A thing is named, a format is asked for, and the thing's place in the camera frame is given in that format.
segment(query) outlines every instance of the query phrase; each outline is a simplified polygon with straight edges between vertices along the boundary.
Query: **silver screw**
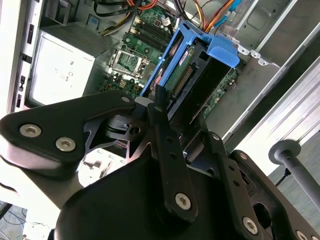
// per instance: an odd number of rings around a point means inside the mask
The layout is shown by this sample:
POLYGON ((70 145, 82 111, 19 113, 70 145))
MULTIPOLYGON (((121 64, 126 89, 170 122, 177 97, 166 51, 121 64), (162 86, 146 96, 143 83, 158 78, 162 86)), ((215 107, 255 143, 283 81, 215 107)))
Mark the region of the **silver screw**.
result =
POLYGON ((76 148, 76 143, 69 137, 60 137, 55 141, 55 146, 62 152, 71 152, 76 148))
POLYGON ((126 103, 130 103, 130 99, 127 98, 126 96, 121 97, 121 99, 122 99, 123 101, 125 101, 126 103))
POLYGON ((239 155, 242 159, 247 160, 247 156, 244 153, 240 152, 239 155))
POLYGON ((215 140, 220 140, 220 137, 219 137, 217 134, 215 134, 215 133, 212 133, 212 137, 213 137, 215 140))
POLYGON ((300 240, 308 240, 308 238, 302 232, 300 232, 299 230, 297 230, 295 232, 296 232, 296 235, 298 236, 298 238, 300 240))
POLYGON ((162 113, 162 109, 161 109, 160 107, 155 106, 154 109, 157 110, 157 111, 159 111, 160 113, 162 113))
POLYGON ((253 235, 256 235, 258 233, 257 225, 254 221, 252 221, 249 217, 245 216, 242 219, 243 225, 245 228, 252 233, 253 235))
POLYGON ((189 210, 191 208, 190 199, 184 193, 177 193, 175 195, 175 202, 183 210, 189 210))
POLYGON ((27 138, 38 137, 41 132, 41 128, 34 124, 25 124, 20 127, 20 133, 27 138))

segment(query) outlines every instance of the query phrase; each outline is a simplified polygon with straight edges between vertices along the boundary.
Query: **blue plastic bracket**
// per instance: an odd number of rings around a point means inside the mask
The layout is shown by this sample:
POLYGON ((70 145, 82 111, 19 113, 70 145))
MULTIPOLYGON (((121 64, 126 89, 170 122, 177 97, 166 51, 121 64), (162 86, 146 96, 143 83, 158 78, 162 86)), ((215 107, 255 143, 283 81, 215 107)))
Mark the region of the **blue plastic bracket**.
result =
POLYGON ((238 50, 235 47, 233 47, 231 40, 229 40, 228 38, 222 35, 213 36, 211 34, 204 33, 199 28, 195 27, 192 23, 182 21, 179 24, 177 31, 175 31, 166 50, 164 51, 161 60, 159 61, 155 70, 153 71, 153 74, 151 75, 148 82, 144 86, 140 96, 144 95, 145 91, 148 89, 149 85, 151 84, 153 79, 156 77, 156 74, 159 68, 161 67, 162 62, 165 61, 165 58, 167 57, 168 52, 170 51, 171 46, 175 41, 175 38, 177 37, 178 33, 182 33, 183 40, 181 41, 170 64, 168 65, 165 72, 163 73, 162 78, 158 83, 160 86, 164 86, 167 83, 171 73, 175 70, 178 62, 180 61, 182 55, 185 53, 187 47, 192 45, 192 43, 195 41, 196 38, 201 39, 208 44, 206 54, 228 65, 229 67, 234 68, 235 66, 237 66, 237 64, 240 61, 240 59, 237 56, 238 50))

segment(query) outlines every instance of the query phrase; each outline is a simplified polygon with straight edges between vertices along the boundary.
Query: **floor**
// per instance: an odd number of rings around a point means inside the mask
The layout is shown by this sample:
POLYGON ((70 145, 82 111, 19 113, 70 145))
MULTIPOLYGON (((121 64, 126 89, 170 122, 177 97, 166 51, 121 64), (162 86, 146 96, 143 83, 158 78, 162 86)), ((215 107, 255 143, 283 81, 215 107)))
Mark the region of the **floor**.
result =
MULTIPOLYGON (((314 135, 303 146, 299 160, 320 184, 320 132, 314 135)), ((273 183, 276 183, 284 174, 285 167, 279 166, 269 175, 273 183)), ((309 199, 292 175, 288 176, 278 187, 291 204, 320 234, 320 211, 309 199)))
POLYGON ((0 220, 0 240, 21 240, 26 214, 26 209, 12 206, 4 218, 0 220))

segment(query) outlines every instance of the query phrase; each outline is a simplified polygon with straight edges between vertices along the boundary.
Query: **red wire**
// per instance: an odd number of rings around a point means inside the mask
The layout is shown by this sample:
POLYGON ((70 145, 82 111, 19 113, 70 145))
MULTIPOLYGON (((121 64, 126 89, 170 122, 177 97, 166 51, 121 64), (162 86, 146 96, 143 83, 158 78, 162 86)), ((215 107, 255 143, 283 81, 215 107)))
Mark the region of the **red wire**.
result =
MULTIPOLYGON (((146 6, 139 6, 138 9, 140 9, 140 10, 148 10, 148 9, 151 9, 151 8, 153 8, 153 7, 157 4, 157 1, 158 1, 158 0, 152 0, 152 2, 149 3, 148 5, 146 5, 146 6)), ((128 2, 128 4, 129 4, 130 6, 134 6, 134 5, 135 5, 132 0, 127 0, 127 2, 128 2)))

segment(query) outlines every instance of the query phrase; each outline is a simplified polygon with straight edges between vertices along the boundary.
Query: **gray metal pole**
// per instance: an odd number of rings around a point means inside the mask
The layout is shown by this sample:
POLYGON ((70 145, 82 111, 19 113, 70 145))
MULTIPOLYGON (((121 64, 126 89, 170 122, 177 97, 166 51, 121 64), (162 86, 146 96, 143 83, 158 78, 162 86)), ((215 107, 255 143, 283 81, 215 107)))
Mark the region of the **gray metal pole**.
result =
POLYGON ((320 210, 320 186, 297 158, 300 152, 301 146, 298 142, 283 140, 272 146, 269 151, 269 159, 274 164, 284 164, 320 210))
POLYGON ((285 150, 279 155, 279 160, 290 170, 295 180, 300 184, 305 193, 320 210, 320 186, 311 176, 305 166, 290 150, 285 150))

